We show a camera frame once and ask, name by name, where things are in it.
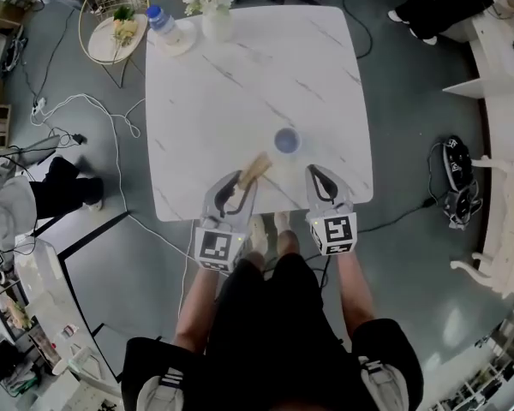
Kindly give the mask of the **person's black clothing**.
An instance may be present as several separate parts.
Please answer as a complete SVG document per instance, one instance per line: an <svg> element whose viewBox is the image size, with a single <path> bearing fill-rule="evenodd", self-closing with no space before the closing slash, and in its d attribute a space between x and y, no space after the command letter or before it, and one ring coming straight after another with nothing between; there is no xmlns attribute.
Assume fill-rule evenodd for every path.
<svg viewBox="0 0 514 411"><path fill-rule="evenodd" d="M345 348L301 255L269 278L242 259L218 283L203 354L156 339L128 341L125 411L417 411L421 365L393 319L360 325Z"/></svg>

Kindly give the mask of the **white ceramic vase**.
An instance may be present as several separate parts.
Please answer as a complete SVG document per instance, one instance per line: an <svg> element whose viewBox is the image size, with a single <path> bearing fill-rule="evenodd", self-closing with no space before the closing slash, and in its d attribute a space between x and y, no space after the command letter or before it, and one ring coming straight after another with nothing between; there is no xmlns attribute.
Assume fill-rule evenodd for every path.
<svg viewBox="0 0 514 411"><path fill-rule="evenodd" d="M228 9L218 9L202 15L204 36L216 43L228 42L233 36L233 20Z"/></svg>

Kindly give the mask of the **spare black hand-held gripper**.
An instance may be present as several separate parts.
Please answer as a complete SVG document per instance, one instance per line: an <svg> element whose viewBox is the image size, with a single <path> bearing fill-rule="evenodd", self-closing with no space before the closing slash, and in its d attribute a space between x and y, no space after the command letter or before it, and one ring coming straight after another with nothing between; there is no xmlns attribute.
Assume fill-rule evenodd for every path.
<svg viewBox="0 0 514 411"><path fill-rule="evenodd" d="M442 143L445 172L451 189L461 192L474 180L468 147L456 135Z"/></svg>

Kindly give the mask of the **person's right shoe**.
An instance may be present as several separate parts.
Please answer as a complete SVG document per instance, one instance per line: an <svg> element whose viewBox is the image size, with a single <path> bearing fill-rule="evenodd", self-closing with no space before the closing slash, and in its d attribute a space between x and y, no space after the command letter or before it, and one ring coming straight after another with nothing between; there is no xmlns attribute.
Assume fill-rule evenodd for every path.
<svg viewBox="0 0 514 411"><path fill-rule="evenodd" d="M275 212L273 216L273 221L279 235L284 233L285 231L291 231L289 211Z"/></svg>

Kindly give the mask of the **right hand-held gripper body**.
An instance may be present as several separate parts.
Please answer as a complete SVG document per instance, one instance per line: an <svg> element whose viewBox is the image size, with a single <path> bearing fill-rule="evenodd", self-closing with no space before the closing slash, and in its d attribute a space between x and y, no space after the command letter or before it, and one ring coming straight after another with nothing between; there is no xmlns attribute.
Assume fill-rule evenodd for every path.
<svg viewBox="0 0 514 411"><path fill-rule="evenodd" d="M310 233L323 256L350 253L357 243L357 217L346 203L311 210L306 215Z"/></svg>

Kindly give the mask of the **person's left shoe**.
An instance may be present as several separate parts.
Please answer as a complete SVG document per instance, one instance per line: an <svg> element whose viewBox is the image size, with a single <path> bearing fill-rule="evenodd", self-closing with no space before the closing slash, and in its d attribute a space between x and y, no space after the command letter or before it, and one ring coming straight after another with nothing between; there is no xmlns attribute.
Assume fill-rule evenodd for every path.
<svg viewBox="0 0 514 411"><path fill-rule="evenodd" d="M265 256L268 251L268 238L263 217L253 215L250 219L250 241L252 250Z"/></svg>

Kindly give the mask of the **glossy white desk black legs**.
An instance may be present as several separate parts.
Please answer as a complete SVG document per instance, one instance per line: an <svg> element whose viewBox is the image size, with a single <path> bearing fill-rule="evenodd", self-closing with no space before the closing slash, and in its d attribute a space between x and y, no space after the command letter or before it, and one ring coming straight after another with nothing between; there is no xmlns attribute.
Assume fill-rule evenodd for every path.
<svg viewBox="0 0 514 411"><path fill-rule="evenodd" d="M128 215L125 211L112 218L60 253L48 241L39 238L62 219L54 217L35 229L29 236L30 245L20 247L15 256L15 272L27 298L25 312L38 322L59 356L53 372L58 375L69 369L82 380L117 397L121 395L122 374L113 371L96 340L101 331L112 327L106 323L90 327L76 296L66 260ZM77 325L79 330L65 341L60 331L67 324Z"/></svg>

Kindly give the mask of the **yellow flower bunch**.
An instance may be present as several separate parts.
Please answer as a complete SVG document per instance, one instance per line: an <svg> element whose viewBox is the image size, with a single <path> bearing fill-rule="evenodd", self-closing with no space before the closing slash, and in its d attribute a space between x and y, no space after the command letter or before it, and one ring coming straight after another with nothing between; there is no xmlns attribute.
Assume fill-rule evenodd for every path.
<svg viewBox="0 0 514 411"><path fill-rule="evenodd" d="M121 5L113 13L113 39L116 47L124 47L131 43L135 36L138 22L133 8Z"/></svg>

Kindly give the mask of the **tan sponge cloth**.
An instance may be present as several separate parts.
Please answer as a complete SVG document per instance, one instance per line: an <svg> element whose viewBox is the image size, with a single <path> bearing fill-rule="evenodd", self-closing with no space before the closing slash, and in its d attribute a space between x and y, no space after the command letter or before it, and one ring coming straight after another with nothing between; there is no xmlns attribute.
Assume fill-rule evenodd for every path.
<svg viewBox="0 0 514 411"><path fill-rule="evenodd" d="M258 180L272 166L272 161L267 152L261 152L240 174L237 186L246 190L253 181Z"/></svg>

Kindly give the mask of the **person's shoe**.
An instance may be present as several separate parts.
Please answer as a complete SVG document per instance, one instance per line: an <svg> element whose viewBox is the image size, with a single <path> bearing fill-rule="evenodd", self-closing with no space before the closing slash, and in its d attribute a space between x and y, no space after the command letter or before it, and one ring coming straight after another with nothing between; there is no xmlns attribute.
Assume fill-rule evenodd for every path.
<svg viewBox="0 0 514 411"><path fill-rule="evenodd" d="M250 219L250 241L252 250L265 256L268 251L268 238L263 217L253 215Z"/></svg>
<svg viewBox="0 0 514 411"><path fill-rule="evenodd" d="M273 216L273 221L279 235L284 233L285 231L291 231L289 211L275 212Z"/></svg>

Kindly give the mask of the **white round coaster plate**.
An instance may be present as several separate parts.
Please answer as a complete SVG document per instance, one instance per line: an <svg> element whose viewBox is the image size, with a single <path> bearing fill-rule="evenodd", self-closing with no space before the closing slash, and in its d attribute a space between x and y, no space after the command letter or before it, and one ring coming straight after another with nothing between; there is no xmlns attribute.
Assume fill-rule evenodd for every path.
<svg viewBox="0 0 514 411"><path fill-rule="evenodd" d="M179 20L176 26L181 34L175 44L167 44L161 33L154 34L154 44L165 57L179 56L189 51L196 42L198 31L192 21Z"/></svg>

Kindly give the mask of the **white cabinet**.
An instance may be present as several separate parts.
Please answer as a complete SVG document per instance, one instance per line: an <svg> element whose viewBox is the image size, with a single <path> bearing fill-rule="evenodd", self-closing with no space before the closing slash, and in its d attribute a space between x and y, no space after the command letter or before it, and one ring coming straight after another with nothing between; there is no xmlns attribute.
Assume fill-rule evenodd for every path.
<svg viewBox="0 0 514 411"><path fill-rule="evenodd" d="M446 87L445 92L476 99L514 94L514 0L494 0L442 35L469 44L478 72L473 80Z"/></svg>

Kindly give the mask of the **person's right forearm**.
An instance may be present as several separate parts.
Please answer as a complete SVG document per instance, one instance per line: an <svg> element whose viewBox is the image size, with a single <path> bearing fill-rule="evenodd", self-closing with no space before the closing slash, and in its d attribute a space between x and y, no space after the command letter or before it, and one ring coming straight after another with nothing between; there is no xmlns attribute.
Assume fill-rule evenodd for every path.
<svg viewBox="0 0 514 411"><path fill-rule="evenodd" d="M360 325L374 319L373 299L356 253L341 253L337 260L344 323L352 337Z"/></svg>

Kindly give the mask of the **person's left forearm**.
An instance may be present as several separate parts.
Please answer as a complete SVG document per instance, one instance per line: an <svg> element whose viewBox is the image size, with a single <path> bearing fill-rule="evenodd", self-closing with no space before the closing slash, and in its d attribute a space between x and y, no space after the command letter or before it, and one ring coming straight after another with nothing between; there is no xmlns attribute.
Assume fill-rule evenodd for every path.
<svg viewBox="0 0 514 411"><path fill-rule="evenodd" d="M182 305L173 344L203 354L215 317L220 274L200 268Z"/></svg>

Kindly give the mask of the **clear water bottle blue cap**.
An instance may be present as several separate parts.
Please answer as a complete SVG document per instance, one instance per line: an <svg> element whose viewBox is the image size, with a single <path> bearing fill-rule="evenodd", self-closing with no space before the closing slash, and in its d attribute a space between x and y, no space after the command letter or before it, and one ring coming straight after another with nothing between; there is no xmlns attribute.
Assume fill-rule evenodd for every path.
<svg viewBox="0 0 514 411"><path fill-rule="evenodd" d="M146 9L146 16L150 28L159 39L168 46L178 46L182 42L182 30L176 24L175 19L164 12L158 5L151 5Z"/></svg>

